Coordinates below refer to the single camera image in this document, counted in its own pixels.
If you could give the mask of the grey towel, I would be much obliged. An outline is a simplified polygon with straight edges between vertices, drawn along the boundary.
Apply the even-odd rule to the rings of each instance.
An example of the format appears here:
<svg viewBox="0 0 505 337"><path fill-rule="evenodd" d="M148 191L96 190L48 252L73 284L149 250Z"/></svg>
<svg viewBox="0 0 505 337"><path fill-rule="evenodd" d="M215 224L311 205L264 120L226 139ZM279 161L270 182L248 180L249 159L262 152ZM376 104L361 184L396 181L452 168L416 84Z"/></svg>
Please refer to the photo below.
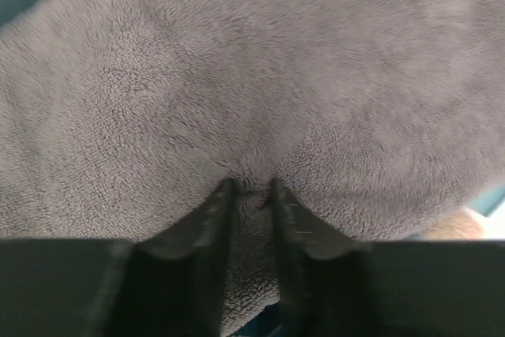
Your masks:
<svg viewBox="0 0 505 337"><path fill-rule="evenodd" d="M144 240L238 181L223 333L278 299L281 178L352 238L504 180L504 0L41 0L1 31L1 235Z"/></svg>

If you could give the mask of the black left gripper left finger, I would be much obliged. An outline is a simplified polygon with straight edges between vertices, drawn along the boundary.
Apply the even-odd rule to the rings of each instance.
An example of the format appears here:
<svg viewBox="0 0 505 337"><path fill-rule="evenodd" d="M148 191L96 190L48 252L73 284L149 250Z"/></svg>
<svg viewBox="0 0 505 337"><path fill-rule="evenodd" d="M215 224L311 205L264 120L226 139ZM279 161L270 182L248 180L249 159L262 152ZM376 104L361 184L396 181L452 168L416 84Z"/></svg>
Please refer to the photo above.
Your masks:
<svg viewBox="0 0 505 337"><path fill-rule="evenodd" d="M4 239L4 336L217 336L235 184L145 242Z"/></svg>

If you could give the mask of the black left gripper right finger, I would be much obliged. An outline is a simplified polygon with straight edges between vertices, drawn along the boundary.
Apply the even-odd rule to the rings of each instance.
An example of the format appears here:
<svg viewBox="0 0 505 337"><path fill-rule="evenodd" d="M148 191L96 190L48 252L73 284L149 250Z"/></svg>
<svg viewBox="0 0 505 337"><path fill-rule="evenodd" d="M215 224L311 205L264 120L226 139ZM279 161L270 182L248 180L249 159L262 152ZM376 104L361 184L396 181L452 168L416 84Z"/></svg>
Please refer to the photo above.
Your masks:
<svg viewBox="0 0 505 337"><path fill-rule="evenodd" d="M358 242L270 197L284 335L503 335L502 241Z"/></svg>

